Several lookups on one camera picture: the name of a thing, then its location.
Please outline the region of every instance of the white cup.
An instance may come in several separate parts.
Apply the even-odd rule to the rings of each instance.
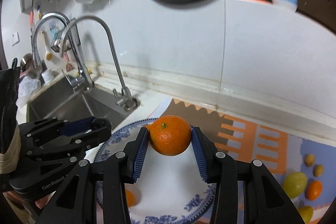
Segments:
[[[43,73],[42,73],[42,78],[44,80],[44,82],[46,84],[50,83],[55,76],[53,75],[53,72],[51,71],[51,69],[46,69]]]

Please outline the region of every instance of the plate rim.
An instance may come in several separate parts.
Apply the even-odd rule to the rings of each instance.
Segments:
[[[131,127],[131,129],[132,129],[133,127],[136,127],[137,125],[143,124],[145,122],[154,122],[157,119],[158,118],[147,118],[147,119],[138,120],[138,121],[129,123],[129,124],[123,126],[122,128],[118,129],[114,133],[112,133],[111,137],[105,143],[103,143],[103,145],[101,145],[101,147],[98,149],[98,151],[97,151],[97,153],[96,153],[96,155],[94,157],[93,162],[101,161],[100,158],[102,157],[103,150],[106,148],[107,145],[110,144],[110,142],[111,142],[112,137],[113,137],[114,134],[117,134],[118,132],[121,132],[121,131],[123,131],[125,129],[128,129],[129,127]],[[99,191],[99,188],[101,187],[101,185],[102,185],[102,182],[100,182],[100,183],[98,182],[98,184],[97,184],[97,197],[96,198],[97,198],[98,204],[103,209],[103,204],[102,204],[100,198],[98,198],[98,191]],[[206,193],[208,190],[211,191],[212,190],[211,188],[215,189],[216,188],[215,184],[208,184],[208,189],[204,193]],[[206,202],[206,204],[202,207],[202,209],[200,209],[199,211],[196,209],[193,213],[191,213],[191,214],[189,214],[187,216],[182,215],[183,218],[181,218],[181,219],[177,219],[177,220],[174,220],[174,221],[171,221],[171,222],[165,222],[165,223],[162,223],[162,224],[192,224],[192,223],[194,223],[202,215],[204,215],[206,213],[206,211],[208,211],[208,209],[211,207],[211,205],[213,203],[213,200],[214,200],[214,192],[215,192],[214,189],[212,191],[212,194],[209,194],[211,196],[209,197],[209,199]],[[136,220],[134,220],[134,219],[131,218],[131,222],[132,222],[132,224],[140,224],[141,221],[140,220],[136,221]]]

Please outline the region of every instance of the sink basin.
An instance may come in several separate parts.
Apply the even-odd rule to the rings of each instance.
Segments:
[[[118,107],[113,94],[99,88],[74,92],[66,78],[62,78],[29,102],[27,110],[27,120],[30,122],[48,117],[71,122],[95,116],[107,118],[112,123],[112,128],[132,113]],[[52,141],[52,144],[63,145],[70,139],[71,137],[61,136]]]

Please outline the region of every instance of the faucet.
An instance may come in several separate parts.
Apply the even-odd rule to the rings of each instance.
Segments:
[[[100,19],[99,17],[86,15],[86,16],[79,17],[76,20],[70,22],[70,24],[68,24],[66,26],[66,28],[65,28],[65,30],[64,30],[64,32],[62,34],[61,44],[60,44],[61,45],[60,48],[62,49],[61,52],[63,52],[63,43],[64,43],[64,40],[65,40],[65,37],[70,32],[71,27],[73,25],[75,25],[77,22],[80,22],[80,21],[85,20],[85,19],[91,19],[91,20],[94,20],[94,21],[98,22],[100,25],[103,26],[103,28],[106,31],[106,34],[107,34],[107,37],[108,37],[108,40],[109,40],[109,43],[110,43],[110,48],[111,48],[114,64],[115,64],[115,67],[117,69],[117,73],[118,73],[118,76],[119,76],[119,79],[120,79],[120,83],[121,83],[121,87],[122,87],[122,89],[121,89],[121,97],[119,96],[119,94],[118,94],[118,92],[117,92],[116,89],[113,90],[114,96],[115,96],[115,98],[117,100],[117,105],[120,106],[120,107],[122,107],[122,106],[125,105],[125,107],[127,108],[127,110],[134,109],[137,106],[136,100],[133,99],[129,88],[125,84],[125,81],[124,81],[124,78],[123,78],[123,75],[122,75],[122,72],[121,72],[121,69],[120,69],[120,65],[119,65],[116,49],[114,47],[111,31],[110,31],[109,27],[107,26],[107,24],[102,19]]]
[[[58,12],[52,12],[52,13],[45,14],[36,23],[36,25],[34,27],[34,30],[33,30],[32,39],[31,39],[31,50],[32,50],[32,54],[33,54],[33,66],[34,66],[34,68],[41,68],[41,58],[40,58],[40,55],[39,55],[38,50],[37,50],[38,30],[40,29],[42,24],[50,18],[59,19],[64,24],[64,26],[67,26],[70,23],[70,20],[69,20],[68,17],[66,17],[64,14],[58,13]],[[75,83],[72,83],[72,87],[79,86],[82,83],[86,83],[87,88],[91,89],[93,87],[94,83],[91,79],[91,76],[89,74],[88,69],[86,68],[86,66],[83,62],[82,56],[81,56],[81,54],[78,50],[77,43],[74,41],[71,33],[68,34],[68,38],[69,38],[69,42],[70,42],[70,45],[71,45],[71,48],[72,48],[72,51],[73,51],[73,55],[75,56],[75,59],[76,59],[76,62],[77,62],[78,72],[79,72],[79,76],[75,79],[76,80]],[[63,43],[61,44],[61,49],[62,49],[61,50],[61,57],[62,57],[63,56]]]

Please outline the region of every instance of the white electrical outlet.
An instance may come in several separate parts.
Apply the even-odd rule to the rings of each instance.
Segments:
[[[11,37],[12,46],[14,46],[18,42],[20,42],[19,34],[17,32],[15,32],[14,34],[12,34],[12,37]]]

